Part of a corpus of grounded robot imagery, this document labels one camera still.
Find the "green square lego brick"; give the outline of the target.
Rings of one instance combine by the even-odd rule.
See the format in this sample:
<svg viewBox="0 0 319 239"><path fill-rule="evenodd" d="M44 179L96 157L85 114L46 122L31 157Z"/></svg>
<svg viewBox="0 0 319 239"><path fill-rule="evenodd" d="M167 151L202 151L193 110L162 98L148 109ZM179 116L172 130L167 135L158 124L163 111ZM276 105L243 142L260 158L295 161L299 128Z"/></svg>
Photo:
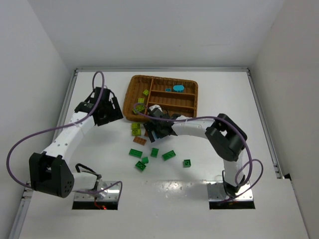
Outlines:
<svg viewBox="0 0 319 239"><path fill-rule="evenodd" d="M152 148L151 157L157 158L158 153L159 153L159 149L158 148Z"/></svg>

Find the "green sloped lego brick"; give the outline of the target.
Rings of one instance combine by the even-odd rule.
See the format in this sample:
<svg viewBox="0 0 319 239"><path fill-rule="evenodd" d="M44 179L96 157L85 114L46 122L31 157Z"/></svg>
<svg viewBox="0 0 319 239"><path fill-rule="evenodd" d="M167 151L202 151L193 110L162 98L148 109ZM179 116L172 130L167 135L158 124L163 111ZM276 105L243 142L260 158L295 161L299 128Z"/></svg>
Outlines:
<svg viewBox="0 0 319 239"><path fill-rule="evenodd" d="M149 163L148 157L143 157L143 158L142 158L142 163L143 163L143 164L148 164L148 163Z"/></svg>

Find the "green long lego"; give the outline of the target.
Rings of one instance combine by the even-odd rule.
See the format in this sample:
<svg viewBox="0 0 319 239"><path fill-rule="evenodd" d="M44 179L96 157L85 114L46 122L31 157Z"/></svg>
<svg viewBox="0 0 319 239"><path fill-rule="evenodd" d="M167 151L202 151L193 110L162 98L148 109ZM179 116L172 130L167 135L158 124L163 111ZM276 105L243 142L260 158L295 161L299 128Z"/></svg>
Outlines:
<svg viewBox="0 0 319 239"><path fill-rule="evenodd" d="M176 153L173 150L171 150L171 151L163 154L162 158L163 158L164 161L167 161L167 160L169 160L169 159L171 159L171 158L173 158L175 156L176 156Z"/></svg>

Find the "green lego brick bottom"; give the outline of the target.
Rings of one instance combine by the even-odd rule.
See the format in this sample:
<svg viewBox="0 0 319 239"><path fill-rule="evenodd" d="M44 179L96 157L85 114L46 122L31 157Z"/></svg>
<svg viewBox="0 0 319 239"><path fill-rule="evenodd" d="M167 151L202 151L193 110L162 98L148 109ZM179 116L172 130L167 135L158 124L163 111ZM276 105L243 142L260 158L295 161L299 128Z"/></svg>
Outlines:
<svg viewBox="0 0 319 239"><path fill-rule="evenodd" d="M144 171L145 168L146 168L146 165L144 163L142 163L141 161L138 161L136 164L135 164L135 167L140 170L140 171Z"/></svg>

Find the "small green lego cube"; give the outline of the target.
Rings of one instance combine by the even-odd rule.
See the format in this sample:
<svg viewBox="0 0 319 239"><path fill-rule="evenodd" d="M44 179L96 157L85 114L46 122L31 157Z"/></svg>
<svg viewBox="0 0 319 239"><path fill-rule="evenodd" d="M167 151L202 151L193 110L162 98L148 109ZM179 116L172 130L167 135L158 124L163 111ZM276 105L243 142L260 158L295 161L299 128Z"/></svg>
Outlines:
<svg viewBox="0 0 319 239"><path fill-rule="evenodd" d="M190 160L190 159L185 159L185 160L183 161L183 166L184 166L184 168L189 168L189 167L191 167L191 160Z"/></svg>

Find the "cyan oval lego piece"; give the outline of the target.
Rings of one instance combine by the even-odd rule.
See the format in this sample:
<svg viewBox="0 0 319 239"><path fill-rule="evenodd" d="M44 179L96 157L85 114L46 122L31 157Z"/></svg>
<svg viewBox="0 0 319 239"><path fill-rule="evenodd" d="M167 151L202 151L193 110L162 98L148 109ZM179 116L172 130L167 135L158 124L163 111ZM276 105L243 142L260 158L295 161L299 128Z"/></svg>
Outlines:
<svg viewBox="0 0 319 239"><path fill-rule="evenodd" d="M178 93L183 93L184 92L184 86L183 85L174 85L172 89L173 89L174 92L178 92Z"/></svg>

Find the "cyan rectangular lego brick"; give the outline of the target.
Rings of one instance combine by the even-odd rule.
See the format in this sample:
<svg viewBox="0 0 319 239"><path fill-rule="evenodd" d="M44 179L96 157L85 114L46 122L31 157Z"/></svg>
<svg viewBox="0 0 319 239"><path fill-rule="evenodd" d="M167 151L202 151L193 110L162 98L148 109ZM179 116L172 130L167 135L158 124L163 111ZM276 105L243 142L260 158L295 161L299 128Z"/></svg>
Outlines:
<svg viewBox="0 0 319 239"><path fill-rule="evenodd" d="M153 132L153 135L154 135L154 137L155 137L156 139L160 139L160 135L159 135L158 133Z"/></svg>

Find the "lime green lego brick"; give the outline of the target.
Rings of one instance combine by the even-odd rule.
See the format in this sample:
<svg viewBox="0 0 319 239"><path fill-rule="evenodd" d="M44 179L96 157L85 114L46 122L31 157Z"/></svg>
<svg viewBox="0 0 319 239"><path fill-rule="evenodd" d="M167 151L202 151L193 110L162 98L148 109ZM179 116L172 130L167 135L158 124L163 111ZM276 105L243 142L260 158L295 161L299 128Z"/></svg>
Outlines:
<svg viewBox="0 0 319 239"><path fill-rule="evenodd" d="M137 115L138 113L144 113L145 111L145 106L144 105L136 105L135 107L133 107L133 113L135 115Z"/></svg>

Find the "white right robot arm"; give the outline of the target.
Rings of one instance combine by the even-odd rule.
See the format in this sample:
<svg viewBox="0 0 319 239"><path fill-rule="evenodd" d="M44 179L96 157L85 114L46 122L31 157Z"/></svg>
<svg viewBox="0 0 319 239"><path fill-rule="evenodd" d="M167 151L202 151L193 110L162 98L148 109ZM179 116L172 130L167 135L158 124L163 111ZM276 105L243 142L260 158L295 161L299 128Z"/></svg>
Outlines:
<svg viewBox="0 0 319 239"><path fill-rule="evenodd" d="M225 114L219 114L219 120L195 119L179 114L163 114L155 110L144 127L151 142L156 138L169 135L189 135L207 139L217 155L223 159L223 186L226 194L234 197L243 185L246 176L243 173L242 153L247 135Z"/></svg>

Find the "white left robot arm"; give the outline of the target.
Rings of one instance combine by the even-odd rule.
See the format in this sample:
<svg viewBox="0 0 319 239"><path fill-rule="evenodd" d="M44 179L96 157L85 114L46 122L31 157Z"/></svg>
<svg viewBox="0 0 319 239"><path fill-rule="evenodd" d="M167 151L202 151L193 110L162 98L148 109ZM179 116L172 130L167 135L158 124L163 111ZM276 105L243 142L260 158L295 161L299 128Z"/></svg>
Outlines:
<svg viewBox="0 0 319 239"><path fill-rule="evenodd" d="M97 195L104 191L102 176L94 170L76 164L69 168L72 154L84 136L95 126L123 118L115 94L96 87L89 97L75 108L69 124L41 153L29 159L30 184L34 191L65 198L71 192Z"/></svg>

